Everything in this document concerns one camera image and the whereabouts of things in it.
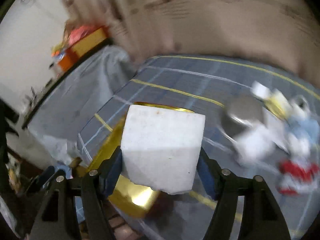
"gray fabric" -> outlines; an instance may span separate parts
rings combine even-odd
[[[286,153],[278,148],[273,155],[256,166],[240,167],[234,160],[231,143],[218,129],[223,108],[213,103],[212,99],[226,104],[239,94],[249,94],[253,81],[258,81],[272,90],[280,90],[288,99],[298,94],[303,95],[308,100],[311,111],[319,114],[318,89],[290,73],[268,65],[210,56],[154,57],[145,62],[135,79],[175,90],[130,81],[98,111],[99,116],[110,127],[116,125],[129,105],[135,101],[184,107],[204,114],[206,123],[202,146],[208,156],[216,159],[222,168],[228,168],[238,176],[263,176],[281,207],[292,239],[302,236],[320,210],[319,191],[298,197],[286,197],[278,193],[276,184],[280,173],[277,166],[287,158]],[[97,154],[108,134],[110,131],[95,117],[79,133],[78,148],[87,164]],[[312,152],[311,159],[319,163],[318,150]],[[193,190],[208,197],[198,175],[195,177]],[[243,201],[240,197],[237,208],[240,214]],[[171,208],[168,207],[157,219],[145,219],[145,225],[164,239],[202,239],[214,210],[189,194],[172,196],[171,204]],[[230,239],[237,239],[239,228],[238,219],[235,220]]]
[[[79,65],[48,96],[28,125],[56,160],[76,154],[79,131],[134,75],[128,54],[106,46]]]

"red object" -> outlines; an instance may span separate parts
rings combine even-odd
[[[278,188],[278,192],[282,195],[289,195],[289,196],[296,196],[299,195],[298,192],[296,192],[293,189],[287,188],[287,189],[280,189]]]
[[[319,173],[319,167],[314,163],[311,163],[309,168],[305,170],[290,160],[281,163],[279,170],[281,173],[289,173],[296,179],[301,179],[303,182],[312,182],[314,176]]]
[[[96,26],[93,25],[82,25],[78,29],[71,31],[69,36],[68,44],[71,47],[73,44],[77,43],[79,40],[84,38],[85,36],[93,33],[97,30]]]

